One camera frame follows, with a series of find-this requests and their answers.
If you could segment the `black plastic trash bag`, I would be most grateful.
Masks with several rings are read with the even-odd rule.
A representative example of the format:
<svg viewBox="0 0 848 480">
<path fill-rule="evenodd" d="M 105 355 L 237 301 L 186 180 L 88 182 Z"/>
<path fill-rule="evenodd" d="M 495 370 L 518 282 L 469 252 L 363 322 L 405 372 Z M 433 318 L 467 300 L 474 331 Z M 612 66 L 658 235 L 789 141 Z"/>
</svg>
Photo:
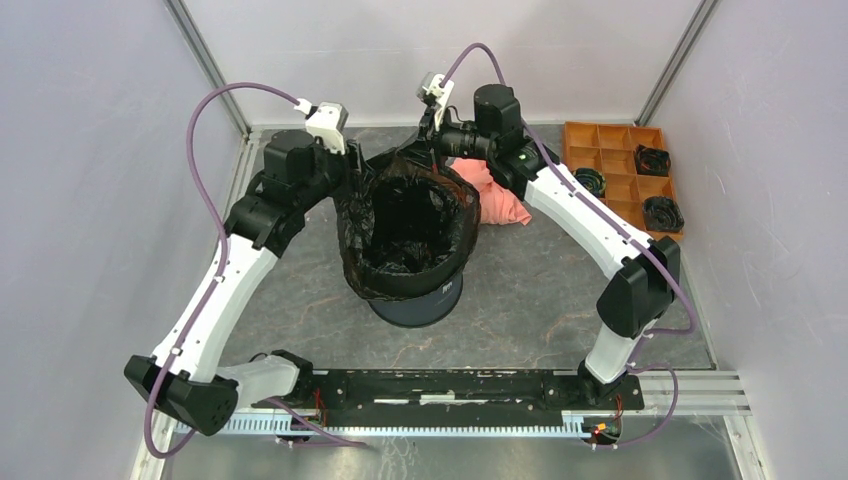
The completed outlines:
<svg viewBox="0 0 848 480">
<path fill-rule="evenodd" d="M 364 300 L 433 292 L 462 271 L 478 238 L 477 189 L 400 148 L 366 159 L 333 204 L 344 277 Z"/>
</svg>

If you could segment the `dark blue trash bin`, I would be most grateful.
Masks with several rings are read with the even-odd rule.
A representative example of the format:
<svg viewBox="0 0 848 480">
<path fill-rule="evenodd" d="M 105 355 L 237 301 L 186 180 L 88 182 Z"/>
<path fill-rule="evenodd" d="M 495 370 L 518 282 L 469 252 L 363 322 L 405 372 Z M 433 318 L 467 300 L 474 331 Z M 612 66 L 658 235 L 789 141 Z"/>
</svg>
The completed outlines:
<svg viewBox="0 0 848 480">
<path fill-rule="evenodd" d="M 402 301 L 368 300 L 370 309 L 383 321 L 401 328 L 424 328 L 446 318 L 459 303 L 464 272 L 459 271 L 437 289 Z"/>
</svg>

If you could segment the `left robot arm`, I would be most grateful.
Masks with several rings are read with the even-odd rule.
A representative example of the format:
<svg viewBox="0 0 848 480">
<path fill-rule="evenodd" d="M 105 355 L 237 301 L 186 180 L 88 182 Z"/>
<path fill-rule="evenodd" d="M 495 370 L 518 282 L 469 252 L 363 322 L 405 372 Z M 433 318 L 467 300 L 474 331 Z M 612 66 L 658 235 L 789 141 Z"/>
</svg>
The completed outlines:
<svg viewBox="0 0 848 480">
<path fill-rule="evenodd" d="M 146 401 L 147 419 L 159 412 L 212 436 L 237 410 L 269 397 L 295 408 L 313 397 L 314 381 L 304 374 L 311 363 L 290 352 L 230 367 L 220 359 L 248 300 L 305 228 L 307 213 L 340 194 L 365 162 L 355 141 L 303 130 L 276 133 L 263 160 L 222 220 L 215 257 L 183 314 L 151 354 L 126 363 L 124 376 Z"/>
</svg>

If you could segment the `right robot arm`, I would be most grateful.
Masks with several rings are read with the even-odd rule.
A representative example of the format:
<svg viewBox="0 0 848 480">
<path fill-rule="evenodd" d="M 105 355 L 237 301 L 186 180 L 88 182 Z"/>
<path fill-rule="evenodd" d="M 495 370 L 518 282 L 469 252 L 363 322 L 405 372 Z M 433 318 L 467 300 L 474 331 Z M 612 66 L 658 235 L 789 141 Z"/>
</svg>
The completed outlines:
<svg viewBox="0 0 848 480">
<path fill-rule="evenodd" d="M 478 88 L 473 120 L 458 123 L 449 113 L 453 86 L 437 74 L 418 87 L 425 110 L 406 148 L 435 169 L 449 157 L 483 161 L 498 185 L 554 220 L 598 264 L 608 280 L 596 303 L 602 327 L 578 368 L 577 392 L 585 405 L 602 408 L 680 291 L 679 246 L 653 239 L 580 184 L 526 124 L 512 88 Z"/>
</svg>

